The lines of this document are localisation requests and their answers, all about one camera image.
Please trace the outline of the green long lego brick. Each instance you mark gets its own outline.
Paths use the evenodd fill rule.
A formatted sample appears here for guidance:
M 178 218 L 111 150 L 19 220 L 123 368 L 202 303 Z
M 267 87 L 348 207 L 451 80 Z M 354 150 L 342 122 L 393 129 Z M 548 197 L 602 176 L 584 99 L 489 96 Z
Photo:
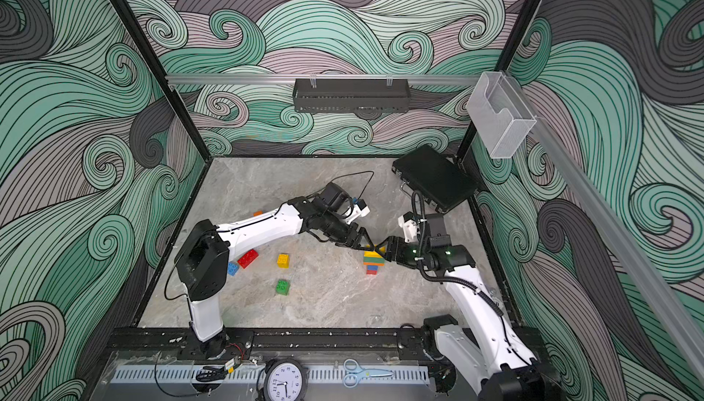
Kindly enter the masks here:
M 365 254 L 365 255 L 363 256 L 363 263 L 381 263 L 381 264 L 384 264 L 385 262 L 384 262 L 381 258 L 372 257 L 372 256 L 369 256 L 368 254 Z

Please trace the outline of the yellow curved lego brick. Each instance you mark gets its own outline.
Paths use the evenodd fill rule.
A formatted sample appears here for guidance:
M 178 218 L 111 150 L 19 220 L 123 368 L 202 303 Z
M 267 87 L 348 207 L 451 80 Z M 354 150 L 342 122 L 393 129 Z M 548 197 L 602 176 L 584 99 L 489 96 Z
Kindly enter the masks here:
M 374 251 L 369 251 L 368 255 L 377 258 L 383 258 L 385 256 L 386 249 L 384 247 L 376 247 Z

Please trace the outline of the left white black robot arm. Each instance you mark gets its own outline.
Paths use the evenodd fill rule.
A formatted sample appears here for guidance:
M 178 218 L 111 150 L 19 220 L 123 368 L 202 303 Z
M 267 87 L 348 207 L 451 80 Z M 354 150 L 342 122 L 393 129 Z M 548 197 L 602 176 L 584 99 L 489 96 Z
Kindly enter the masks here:
M 214 224 L 198 222 L 181 247 L 175 262 L 186 288 L 190 326 L 202 344 L 224 333 L 219 293 L 227 283 L 227 267 L 266 243 L 301 233 L 319 231 L 328 241 L 353 250 L 372 251 L 368 233 L 356 223 L 370 208 L 358 199 L 339 213 L 338 206 L 320 198 L 290 199 L 275 210 L 244 221 Z

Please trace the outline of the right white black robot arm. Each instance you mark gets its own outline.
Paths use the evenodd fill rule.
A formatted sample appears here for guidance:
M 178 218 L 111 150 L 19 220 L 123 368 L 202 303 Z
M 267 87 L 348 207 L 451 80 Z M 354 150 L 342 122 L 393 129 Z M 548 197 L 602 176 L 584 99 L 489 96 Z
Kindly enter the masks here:
M 427 323 L 431 344 L 469 383 L 479 400 L 564 400 L 560 377 L 524 344 L 484 286 L 463 245 L 432 247 L 391 236 L 375 249 L 386 261 L 417 270 L 445 287 L 473 335 L 456 322 Z

